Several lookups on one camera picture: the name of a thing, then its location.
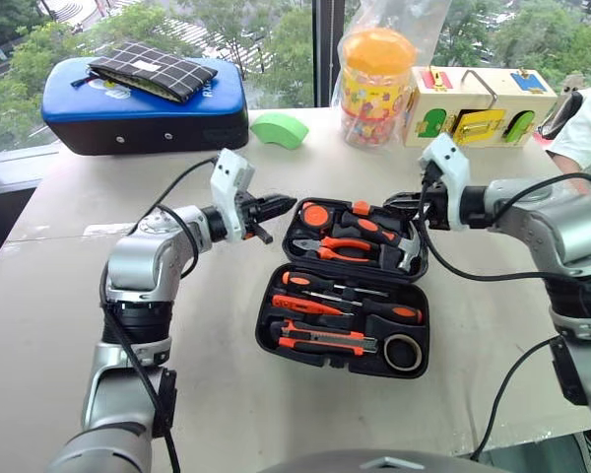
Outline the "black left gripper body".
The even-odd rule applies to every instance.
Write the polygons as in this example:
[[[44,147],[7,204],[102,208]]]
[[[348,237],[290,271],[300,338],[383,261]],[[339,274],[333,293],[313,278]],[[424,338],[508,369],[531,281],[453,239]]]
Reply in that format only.
[[[253,223],[260,225],[263,218],[263,201],[265,196],[255,197],[247,191],[239,191],[235,196],[235,204],[240,213],[243,227],[243,239],[251,239],[250,230]]]

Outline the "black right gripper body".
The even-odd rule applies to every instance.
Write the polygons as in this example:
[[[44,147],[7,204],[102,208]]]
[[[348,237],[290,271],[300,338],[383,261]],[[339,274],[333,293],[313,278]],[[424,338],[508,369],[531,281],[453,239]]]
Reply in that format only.
[[[448,230],[447,215],[448,195],[442,183],[423,184],[419,195],[419,211],[416,228],[431,230]]]

